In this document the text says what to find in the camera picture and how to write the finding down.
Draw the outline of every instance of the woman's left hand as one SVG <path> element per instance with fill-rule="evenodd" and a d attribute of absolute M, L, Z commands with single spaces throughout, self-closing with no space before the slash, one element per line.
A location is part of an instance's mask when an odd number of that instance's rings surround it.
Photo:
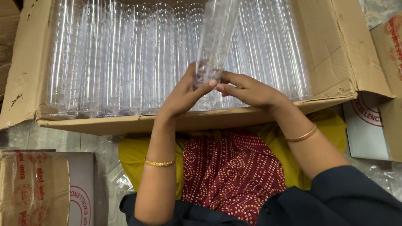
<path fill-rule="evenodd" d="M 217 85 L 216 80 L 211 80 L 194 90 L 193 76 L 195 76 L 195 62 L 189 65 L 184 76 L 159 109 L 157 116 L 169 119 L 181 116 L 188 112 L 202 96 L 211 92 Z"/>

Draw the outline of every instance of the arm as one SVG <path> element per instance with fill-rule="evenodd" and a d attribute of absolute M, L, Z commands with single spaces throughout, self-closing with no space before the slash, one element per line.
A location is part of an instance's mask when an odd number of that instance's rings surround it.
<path fill-rule="evenodd" d="M 191 64 L 156 115 L 146 159 L 151 162 L 175 160 L 176 119 L 205 94 L 213 90 L 215 80 L 193 90 L 195 64 Z M 176 165 L 144 165 L 135 202 L 134 217 L 144 224 L 161 225 L 171 220 L 176 196 Z"/>
<path fill-rule="evenodd" d="M 234 96 L 249 105 L 268 108 L 285 137 L 298 138 L 313 128 L 313 123 L 278 90 L 249 76 L 231 72 L 223 73 L 222 82 L 236 86 L 218 84 L 216 89 L 223 96 Z M 288 144 L 310 179 L 327 169 L 349 164 L 319 130 L 306 140 Z"/>

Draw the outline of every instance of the dark blue shirt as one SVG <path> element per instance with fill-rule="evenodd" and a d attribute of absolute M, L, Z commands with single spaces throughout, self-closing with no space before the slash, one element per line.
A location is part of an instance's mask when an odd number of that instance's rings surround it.
<path fill-rule="evenodd" d="M 136 194 L 126 195 L 120 210 L 128 226 L 144 225 L 134 218 Z M 173 219 L 164 225 L 248 225 L 227 214 L 176 201 Z M 257 225 L 402 225 L 402 203 L 352 166 L 318 174 L 311 190 L 291 187 L 261 208 Z"/>

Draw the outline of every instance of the red bandhani fabric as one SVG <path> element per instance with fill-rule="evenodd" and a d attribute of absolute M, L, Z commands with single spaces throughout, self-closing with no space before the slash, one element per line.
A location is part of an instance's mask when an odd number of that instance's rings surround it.
<path fill-rule="evenodd" d="M 280 161 L 256 135 L 222 130 L 186 141 L 182 200 L 256 225 L 269 197 L 286 190 Z"/>

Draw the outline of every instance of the cardboard box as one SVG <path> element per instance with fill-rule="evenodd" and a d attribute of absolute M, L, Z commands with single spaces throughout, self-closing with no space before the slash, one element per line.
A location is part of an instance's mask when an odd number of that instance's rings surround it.
<path fill-rule="evenodd" d="M 20 11 L 13 0 L 0 0 L 0 6 L 0 100 L 2 100 L 6 91 Z"/>
<path fill-rule="evenodd" d="M 39 151 L 0 151 L 0 224 L 66 226 L 68 161 Z"/>
<path fill-rule="evenodd" d="M 53 152 L 68 159 L 70 170 L 69 226 L 94 225 L 94 153 Z"/>
<path fill-rule="evenodd" d="M 394 97 L 381 69 L 358 0 L 293 0 L 314 98 L 296 102 L 311 113 L 355 99 L 357 91 Z M 51 1 L 26 0 L 18 25 L 0 128 L 35 119 L 43 127 L 95 135 L 149 132 L 154 115 L 51 121 L 46 105 Z M 261 109 L 246 107 L 189 112 L 177 130 L 228 128 L 270 122 Z"/>
<path fill-rule="evenodd" d="M 396 98 L 380 105 L 390 159 L 402 162 L 402 12 L 371 30 L 378 58 Z"/>
<path fill-rule="evenodd" d="M 379 95 L 359 93 L 357 99 L 343 104 L 351 156 L 392 160 L 384 134 Z"/>

